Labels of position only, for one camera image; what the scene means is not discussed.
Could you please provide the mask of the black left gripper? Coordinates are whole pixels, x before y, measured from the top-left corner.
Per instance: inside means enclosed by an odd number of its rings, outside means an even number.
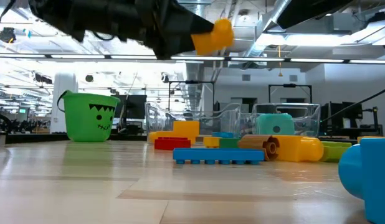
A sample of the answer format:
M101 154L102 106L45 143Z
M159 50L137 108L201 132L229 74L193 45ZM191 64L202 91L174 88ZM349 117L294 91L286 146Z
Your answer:
M153 50L157 59L195 50L191 34L211 32L214 24L186 9L177 0L133 0L137 21L131 36ZM176 16L176 31L170 27Z

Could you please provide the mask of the large yellow toy block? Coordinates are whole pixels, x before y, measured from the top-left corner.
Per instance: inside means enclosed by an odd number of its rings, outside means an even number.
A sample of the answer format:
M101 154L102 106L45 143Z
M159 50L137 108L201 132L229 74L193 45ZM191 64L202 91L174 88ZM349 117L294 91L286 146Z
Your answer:
M222 50L233 45L232 23L228 19L219 19L215 21L211 32L192 34L191 38L198 55L207 55L216 50Z
M173 133L176 137L188 138L191 144L196 143L199 136L199 121L174 121Z

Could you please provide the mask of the orange square toy brick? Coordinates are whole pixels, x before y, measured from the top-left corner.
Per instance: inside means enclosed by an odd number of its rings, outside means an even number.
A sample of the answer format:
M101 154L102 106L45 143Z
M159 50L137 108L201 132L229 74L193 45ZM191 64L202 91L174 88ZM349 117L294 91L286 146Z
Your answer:
M206 148L219 148L220 139L219 137L205 136L203 137L203 145Z

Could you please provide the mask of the red toy brick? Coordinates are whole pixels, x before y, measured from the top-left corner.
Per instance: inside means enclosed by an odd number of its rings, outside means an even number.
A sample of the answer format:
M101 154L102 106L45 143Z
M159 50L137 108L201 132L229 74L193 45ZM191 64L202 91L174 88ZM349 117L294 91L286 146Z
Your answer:
M156 150L172 151L175 148L190 148L191 141L188 138L179 137L159 137L154 140Z

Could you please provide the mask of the dark green toy brick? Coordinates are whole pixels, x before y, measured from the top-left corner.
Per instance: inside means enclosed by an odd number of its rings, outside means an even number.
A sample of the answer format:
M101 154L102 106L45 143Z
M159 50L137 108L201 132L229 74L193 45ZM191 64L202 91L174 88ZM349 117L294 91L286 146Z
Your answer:
M239 138L220 138L219 148L221 149L237 149Z

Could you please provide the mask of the long blue brick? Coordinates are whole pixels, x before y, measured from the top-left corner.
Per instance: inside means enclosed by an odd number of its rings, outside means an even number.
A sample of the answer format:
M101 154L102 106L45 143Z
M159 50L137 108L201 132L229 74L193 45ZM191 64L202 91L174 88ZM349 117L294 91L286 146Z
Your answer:
M191 164L254 164L265 160L264 152L258 149L212 149L212 148L176 148L173 159L177 164L190 161Z

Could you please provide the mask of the cyan foam die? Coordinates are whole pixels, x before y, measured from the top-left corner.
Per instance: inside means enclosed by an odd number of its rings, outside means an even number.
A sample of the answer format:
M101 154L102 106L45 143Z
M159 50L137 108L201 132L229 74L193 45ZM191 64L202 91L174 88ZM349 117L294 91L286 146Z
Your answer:
M261 114L256 119L256 134L294 135L295 125L291 115L286 113Z

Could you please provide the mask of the brown cylinder toy brick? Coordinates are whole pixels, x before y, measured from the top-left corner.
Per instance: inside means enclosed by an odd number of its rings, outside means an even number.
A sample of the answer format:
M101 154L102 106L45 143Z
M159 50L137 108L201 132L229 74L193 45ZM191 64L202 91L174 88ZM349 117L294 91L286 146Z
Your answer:
M279 140L272 135L247 134L238 143L241 149L257 149L264 152L265 161L275 161L280 147Z

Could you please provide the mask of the lime green toy brick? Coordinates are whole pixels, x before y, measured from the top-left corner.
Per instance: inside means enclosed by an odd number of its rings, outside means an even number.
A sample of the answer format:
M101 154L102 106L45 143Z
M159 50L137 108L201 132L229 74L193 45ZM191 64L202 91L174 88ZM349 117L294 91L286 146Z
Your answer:
M321 162L339 162L345 151L352 146L350 142L322 141L324 153Z

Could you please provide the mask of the black computer monitor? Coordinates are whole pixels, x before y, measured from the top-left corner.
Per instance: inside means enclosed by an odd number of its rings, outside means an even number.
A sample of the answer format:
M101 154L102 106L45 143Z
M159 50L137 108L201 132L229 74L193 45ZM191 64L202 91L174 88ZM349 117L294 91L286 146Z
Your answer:
M146 95L115 95L120 99L115 109L116 118L144 119Z

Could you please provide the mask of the wide clear plastic bin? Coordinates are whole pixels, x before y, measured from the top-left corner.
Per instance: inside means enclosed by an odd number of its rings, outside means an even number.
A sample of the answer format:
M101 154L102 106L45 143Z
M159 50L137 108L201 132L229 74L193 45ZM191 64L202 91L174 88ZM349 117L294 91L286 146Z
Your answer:
M174 121L199 121L199 136L211 135L212 132L238 134L240 107L238 103L231 103L220 111L170 111L148 102L145 104L146 133L173 131Z

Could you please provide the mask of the bright ceiling light panel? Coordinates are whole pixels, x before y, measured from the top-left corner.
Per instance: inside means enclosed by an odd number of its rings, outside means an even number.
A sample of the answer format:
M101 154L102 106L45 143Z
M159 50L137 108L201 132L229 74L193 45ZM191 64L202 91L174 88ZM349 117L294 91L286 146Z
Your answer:
M349 44L347 35L338 36L331 34L261 34L256 40L256 46L291 45L310 47L334 47Z

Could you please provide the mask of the yellow stepped toy block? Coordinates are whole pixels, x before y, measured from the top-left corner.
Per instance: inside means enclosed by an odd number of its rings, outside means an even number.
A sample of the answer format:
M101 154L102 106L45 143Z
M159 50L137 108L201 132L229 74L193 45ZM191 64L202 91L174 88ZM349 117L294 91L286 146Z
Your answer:
M324 147L318 138L308 136L276 135L279 141L279 161L289 162L316 162L324 154Z

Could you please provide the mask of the black equipment rack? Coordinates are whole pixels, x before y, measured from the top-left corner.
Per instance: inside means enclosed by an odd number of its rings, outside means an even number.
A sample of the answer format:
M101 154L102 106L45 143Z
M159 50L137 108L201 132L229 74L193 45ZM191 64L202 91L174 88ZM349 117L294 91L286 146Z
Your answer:
M373 122L362 123L364 113L371 113ZM362 104L353 102L332 103L321 107L320 136L349 137L357 139L362 136L383 136L383 126L378 121L378 108L363 109Z

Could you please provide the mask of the large blue toy block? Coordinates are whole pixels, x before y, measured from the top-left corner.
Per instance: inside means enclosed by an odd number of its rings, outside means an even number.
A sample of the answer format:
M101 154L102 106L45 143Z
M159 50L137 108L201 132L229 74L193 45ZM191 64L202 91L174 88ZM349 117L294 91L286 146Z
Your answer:
M343 187L364 201L366 219L385 224L385 138L362 138L341 156Z

